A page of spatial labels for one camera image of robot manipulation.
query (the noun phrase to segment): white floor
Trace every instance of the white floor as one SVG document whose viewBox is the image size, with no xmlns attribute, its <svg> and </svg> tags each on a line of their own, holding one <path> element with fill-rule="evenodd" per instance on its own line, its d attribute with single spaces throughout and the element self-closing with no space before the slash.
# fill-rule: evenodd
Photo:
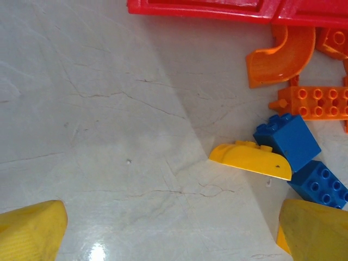
<svg viewBox="0 0 348 261">
<path fill-rule="evenodd" d="M 207 160 L 274 113 L 286 84 L 250 90 L 245 64 L 269 26 L 2 0 L 0 38 L 0 212 L 63 200 L 58 261 L 291 260 L 274 242 L 287 183 Z M 344 75 L 316 52 L 301 83 Z M 348 185 L 342 123 L 308 125 Z"/>
</svg>

